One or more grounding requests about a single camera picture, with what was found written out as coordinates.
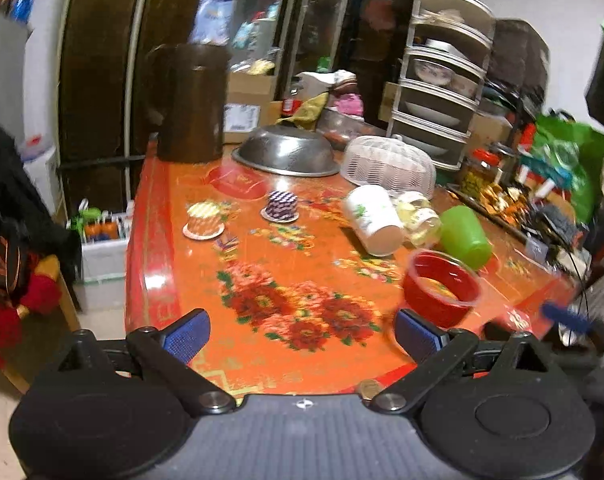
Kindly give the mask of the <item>clear adhesive wall hook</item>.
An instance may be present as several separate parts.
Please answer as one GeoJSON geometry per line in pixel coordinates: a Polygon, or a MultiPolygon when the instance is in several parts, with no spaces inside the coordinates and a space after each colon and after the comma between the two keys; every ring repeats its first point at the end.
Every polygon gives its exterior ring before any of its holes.
{"type": "Polygon", "coordinates": [[[528,236],[526,237],[526,244],[524,244],[524,252],[529,259],[538,264],[544,264],[548,255],[548,246],[541,240],[528,236]]]}

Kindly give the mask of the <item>white tiered dish rack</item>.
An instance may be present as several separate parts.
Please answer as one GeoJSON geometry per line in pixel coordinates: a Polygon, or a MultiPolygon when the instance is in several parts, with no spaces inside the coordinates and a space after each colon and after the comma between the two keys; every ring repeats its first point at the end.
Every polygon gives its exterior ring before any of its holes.
{"type": "Polygon", "coordinates": [[[413,0],[387,135],[462,166],[481,101],[496,18],[480,0],[413,0]]]}

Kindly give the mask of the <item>red label soda bottle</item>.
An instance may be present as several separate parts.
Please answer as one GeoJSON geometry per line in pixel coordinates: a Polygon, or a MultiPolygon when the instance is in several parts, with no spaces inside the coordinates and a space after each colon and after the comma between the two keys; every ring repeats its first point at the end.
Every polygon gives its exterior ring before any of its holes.
{"type": "Polygon", "coordinates": [[[281,117],[291,117],[302,105],[303,84],[299,76],[293,76],[288,90],[283,95],[281,117]]]}

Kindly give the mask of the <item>purple polka dot cupcake liner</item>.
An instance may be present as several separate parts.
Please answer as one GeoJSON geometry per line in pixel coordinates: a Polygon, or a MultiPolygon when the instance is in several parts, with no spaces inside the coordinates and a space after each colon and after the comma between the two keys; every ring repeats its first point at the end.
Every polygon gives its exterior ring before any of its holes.
{"type": "Polygon", "coordinates": [[[261,216],[275,223],[291,223],[299,218],[297,196],[289,191],[271,191],[261,216]]]}

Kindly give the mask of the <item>black jacket on chair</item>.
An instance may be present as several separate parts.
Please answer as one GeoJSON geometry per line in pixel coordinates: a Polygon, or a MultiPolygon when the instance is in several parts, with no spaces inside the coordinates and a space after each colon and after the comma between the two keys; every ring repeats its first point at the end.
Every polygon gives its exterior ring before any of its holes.
{"type": "Polygon", "coordinates": [[[21,312],[48,315],[59,306],[59,281],[74,280],[80,259],[78,233],[53,221],[0,127],[0,351],[20,342],[21,312]]]}

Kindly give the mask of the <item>green plastic cup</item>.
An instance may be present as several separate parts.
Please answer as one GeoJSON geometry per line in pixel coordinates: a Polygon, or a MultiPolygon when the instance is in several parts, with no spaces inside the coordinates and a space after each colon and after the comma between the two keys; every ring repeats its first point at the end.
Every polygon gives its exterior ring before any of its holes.
{"type": "Polygon", "coordinates": [[[485,266],[493,249],[473,210],[460,205],[439,215],[441,235],[439,244],[447,255],[463,262],[473,271],[485,266]]]}

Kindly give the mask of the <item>blue patterned white bowl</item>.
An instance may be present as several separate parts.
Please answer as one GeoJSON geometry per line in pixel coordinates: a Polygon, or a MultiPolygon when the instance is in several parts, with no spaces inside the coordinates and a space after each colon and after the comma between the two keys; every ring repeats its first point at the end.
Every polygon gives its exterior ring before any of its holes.
{"type": "Polygon", "coordinates": [[[421,81],[438,87],[448,86],[455,75],[454,70],[421,58],[416,58],[413,62],[413,70],[421,81]]]}

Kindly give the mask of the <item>clear cup with ribbon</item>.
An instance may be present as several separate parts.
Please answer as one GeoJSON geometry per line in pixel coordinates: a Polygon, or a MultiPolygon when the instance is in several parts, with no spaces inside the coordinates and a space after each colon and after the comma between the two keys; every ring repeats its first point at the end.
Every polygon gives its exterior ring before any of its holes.
{"type": "Polygon", "coordinates": [[[442,222],[430,200],[418,191],[407,191],[392,200],[405,238],[413,247],[429,248],[439,243],[442,222]]]}

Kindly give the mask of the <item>white mesh food cover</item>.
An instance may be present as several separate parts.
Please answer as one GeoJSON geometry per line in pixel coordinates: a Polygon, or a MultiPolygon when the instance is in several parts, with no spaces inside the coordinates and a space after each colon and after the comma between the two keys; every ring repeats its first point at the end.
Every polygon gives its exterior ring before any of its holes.
{"type": "Polygon", "coordinates": [[[420,192],[432,198],[436,170],[424,151],[386,136],[359,136],[346,145],[340,176],[355,185],[380,185],[401,194],[420,192]]]}

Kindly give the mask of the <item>white box on floor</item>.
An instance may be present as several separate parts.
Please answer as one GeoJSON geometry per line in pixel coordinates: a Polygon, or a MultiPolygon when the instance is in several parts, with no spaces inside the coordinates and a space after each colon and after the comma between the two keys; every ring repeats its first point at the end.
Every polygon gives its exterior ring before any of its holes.
{"type": "Polygon", "coordinates": [[[20,155],[26,174],[49,214],[54,216],[62,200],[55,146],[49,138],[37,134],[25,140],[20,147],[20,155]]]}

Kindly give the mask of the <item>blue white snack bag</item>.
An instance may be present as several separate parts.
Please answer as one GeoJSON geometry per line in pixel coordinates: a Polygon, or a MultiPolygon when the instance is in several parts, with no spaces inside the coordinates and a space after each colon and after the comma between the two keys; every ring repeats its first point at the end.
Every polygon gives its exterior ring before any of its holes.
{"type": "Polygon", "coordinates": [[[190,44],[225,46],[236,0],[200,0],[188,41],[190,44]]]}

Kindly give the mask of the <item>white paper cup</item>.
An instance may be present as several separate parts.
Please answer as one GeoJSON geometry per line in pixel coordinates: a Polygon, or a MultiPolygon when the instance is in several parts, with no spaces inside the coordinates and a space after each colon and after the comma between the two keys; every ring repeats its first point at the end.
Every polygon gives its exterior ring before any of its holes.
{"type": "Polygon", "coordinates": [[[343,198],[342,210],[369,255],[387,257],[403,245],[403,223],[382,186],[354,188],[343,198]]]}

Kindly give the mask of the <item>white crate with bottles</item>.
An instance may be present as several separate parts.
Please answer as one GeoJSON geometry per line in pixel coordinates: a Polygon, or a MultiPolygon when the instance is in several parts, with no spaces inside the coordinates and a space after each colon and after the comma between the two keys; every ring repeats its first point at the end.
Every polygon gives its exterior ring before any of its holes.
{"type": "Polygon", "coordinates": [[[125,278],[125,257],[132,228],[134,201],[124,211],[111,212],[90,205],[84,198],[78,213],[66,226],[79,234],[81,241],[81,284],[96,284],[125,278]]]}

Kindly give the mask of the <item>clear cup with red bands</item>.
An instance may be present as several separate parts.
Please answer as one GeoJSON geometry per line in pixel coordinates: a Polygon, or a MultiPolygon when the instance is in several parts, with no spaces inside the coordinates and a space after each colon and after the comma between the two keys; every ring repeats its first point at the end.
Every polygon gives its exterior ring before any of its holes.
{"type": "Polygon", "coordinates": [[[439,328],[458,325],[479,304],[481,282],[469,266],[444,252],[414,250],[403,278],[404,302],[439,328]]]}

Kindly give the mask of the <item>metal tray of dried peels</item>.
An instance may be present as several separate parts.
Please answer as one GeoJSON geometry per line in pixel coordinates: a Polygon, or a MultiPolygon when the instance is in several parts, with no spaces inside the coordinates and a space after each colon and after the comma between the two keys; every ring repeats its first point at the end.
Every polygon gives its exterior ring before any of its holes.
{"type": "Polygon", "coordinates": [[[587,229],[576,218],[572,206],[559,196],[532,200],[526,190],[515,186],[485,185],[477,197],[458,184],[447,184],[447,191],[485,219],[521,243],[540,240],[550,245],[579,247],[587,229]]]}

